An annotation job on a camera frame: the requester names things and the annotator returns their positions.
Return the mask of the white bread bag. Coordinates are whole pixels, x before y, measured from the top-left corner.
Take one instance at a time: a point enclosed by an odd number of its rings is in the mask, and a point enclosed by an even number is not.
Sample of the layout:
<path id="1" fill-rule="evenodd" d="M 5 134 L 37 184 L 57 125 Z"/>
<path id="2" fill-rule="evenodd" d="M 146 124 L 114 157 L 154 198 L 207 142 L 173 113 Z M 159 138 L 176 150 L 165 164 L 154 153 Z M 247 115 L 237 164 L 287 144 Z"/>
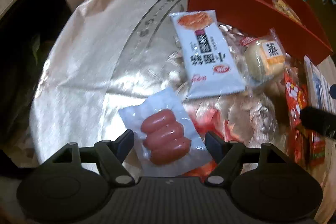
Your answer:
<path id="1" fill-rule="evenodd" d="M 330 84 L 308 56 L 304 56 L 304 67 L 308 85 L 309 105 L 335 114 L 335 99 L 330 95 Z"/>

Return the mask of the red Trolli candy packet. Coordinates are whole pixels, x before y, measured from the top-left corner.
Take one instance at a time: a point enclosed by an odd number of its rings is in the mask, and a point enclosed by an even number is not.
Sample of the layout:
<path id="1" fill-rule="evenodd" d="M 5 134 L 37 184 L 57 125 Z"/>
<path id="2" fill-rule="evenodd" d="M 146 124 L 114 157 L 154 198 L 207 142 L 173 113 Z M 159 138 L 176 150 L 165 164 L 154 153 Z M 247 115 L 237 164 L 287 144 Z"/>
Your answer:
<path id="1" fill-rule="evenodd" d="M 297 75 L 290 69 L 284 69 L 285 97 L 289 112 L 290 128 L 301 124 L 300 112 L 308 105 L 307 86 L 301 85 Z"/>

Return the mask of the pink sausage vacuum pack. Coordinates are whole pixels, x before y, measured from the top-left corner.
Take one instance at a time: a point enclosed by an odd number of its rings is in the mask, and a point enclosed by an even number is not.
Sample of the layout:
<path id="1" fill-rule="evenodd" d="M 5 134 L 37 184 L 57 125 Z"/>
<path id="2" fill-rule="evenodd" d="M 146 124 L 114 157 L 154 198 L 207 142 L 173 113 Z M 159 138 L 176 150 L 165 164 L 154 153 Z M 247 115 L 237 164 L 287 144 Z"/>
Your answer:
<path id="1" fill-rule="evenodd" d="M 144 176 L 202 177 L 210 172 L 212 157 L 172 88 L 119 110 L 119 115 L 134 132 L 134 150 Z"/>

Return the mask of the steamed cake clear packet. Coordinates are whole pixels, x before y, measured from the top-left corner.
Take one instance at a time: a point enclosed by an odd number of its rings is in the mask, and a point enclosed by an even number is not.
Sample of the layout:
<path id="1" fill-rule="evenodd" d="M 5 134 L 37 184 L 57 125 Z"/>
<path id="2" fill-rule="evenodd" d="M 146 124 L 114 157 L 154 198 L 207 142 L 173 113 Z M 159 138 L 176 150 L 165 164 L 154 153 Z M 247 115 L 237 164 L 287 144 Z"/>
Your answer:
<path id="1" fill-rule="evenodd" d="M 248 86 L 262 86 L 284 70 L 286 53 L 274 28 L 266 36 L 240 39 L 239 46 L 245 61 L 244 76 Z"/>

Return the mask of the white noodle snack bag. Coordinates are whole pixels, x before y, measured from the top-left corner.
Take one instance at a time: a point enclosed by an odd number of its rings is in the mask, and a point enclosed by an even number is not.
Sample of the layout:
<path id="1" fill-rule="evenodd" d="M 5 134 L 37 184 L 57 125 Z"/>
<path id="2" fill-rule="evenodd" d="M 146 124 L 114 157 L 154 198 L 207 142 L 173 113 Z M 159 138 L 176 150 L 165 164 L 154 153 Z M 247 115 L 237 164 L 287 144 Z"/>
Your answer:
<path id="1" fill-rule="evenodd" d="M 171 13 L 170 19 L 182 49 L 188 99 L 245 90 L 245 81 L 218 27 L 214 10 Z"/>

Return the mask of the red green label packet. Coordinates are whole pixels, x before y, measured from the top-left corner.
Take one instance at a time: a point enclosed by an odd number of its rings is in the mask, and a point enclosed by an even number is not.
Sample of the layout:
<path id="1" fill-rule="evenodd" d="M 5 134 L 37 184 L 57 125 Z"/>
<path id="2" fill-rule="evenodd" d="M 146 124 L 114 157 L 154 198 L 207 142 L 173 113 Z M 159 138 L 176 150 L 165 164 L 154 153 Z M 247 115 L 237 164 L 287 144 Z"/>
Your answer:
<path id="1" fill-rule="evenodd" d="M 315 131 L 295 130 L 294 160 L 305 168 L 313 169 L 325 161 L 325 139 Z"/>

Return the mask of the floral silver tablecloth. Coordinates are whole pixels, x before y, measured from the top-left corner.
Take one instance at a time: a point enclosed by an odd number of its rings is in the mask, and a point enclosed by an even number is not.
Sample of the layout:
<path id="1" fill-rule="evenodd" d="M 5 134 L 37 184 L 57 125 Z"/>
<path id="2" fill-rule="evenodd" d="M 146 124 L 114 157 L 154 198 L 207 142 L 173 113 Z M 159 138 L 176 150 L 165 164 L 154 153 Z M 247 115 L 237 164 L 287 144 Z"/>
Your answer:
<path id="1" fill-rule="evenodd" d="M 264 93 L 280 88 L 284 70 L 248 86 L 241 48 L 226 41 L 245 81 L 240 93 L 188 99 L 188 79 L 171 13 L 187 0 L 85 0 L 47 58 L 32 104 L 30 127 L 41 165 L 17 195 L 38 223 L 327 223 L 335 212 L 335 141 L 325 162 L 298 165 L 289 146 L 295 128 L 277 118 Z M 285 68 L 295 57 L 286 53 Z M 208 174 L 150 177 L 134 147 L 122 163 L 134 185 L 110 185 L 99 173 L 95 143 L 127 128 L 119 110 L 172 88 L 205 144 L 207 132 L 245 145 L 243 168 L 230 186 L 208 186 Z"/>

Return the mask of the red cardboard box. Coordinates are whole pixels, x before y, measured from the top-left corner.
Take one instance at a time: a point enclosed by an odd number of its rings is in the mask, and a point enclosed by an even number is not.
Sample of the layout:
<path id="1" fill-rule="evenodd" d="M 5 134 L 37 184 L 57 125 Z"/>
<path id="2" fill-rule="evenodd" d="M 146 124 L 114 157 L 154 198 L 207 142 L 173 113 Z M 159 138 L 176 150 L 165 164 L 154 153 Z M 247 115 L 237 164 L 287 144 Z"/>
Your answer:
<path id="1" fill-rule="evenodd" d="M 297 59 L 308 56 L 315 65 L 333 55 L 329 40 L 310 6 L 303 0 L 284 1 L 302 25 L 277 11 L 272 0 L 188 0 L 188 9 L 215 10 L 219 22 L 251 36 L 264 36 L 274 28 L 287 53 Z"/>

